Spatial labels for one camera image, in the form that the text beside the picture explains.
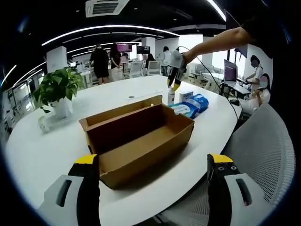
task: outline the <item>cardboard box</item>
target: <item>cardboard box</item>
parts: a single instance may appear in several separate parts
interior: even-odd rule
[[[100,180],[115,189],[183,148],[194,121],[162,104],[162,96],[80,120],[92,153],[99,155]]]

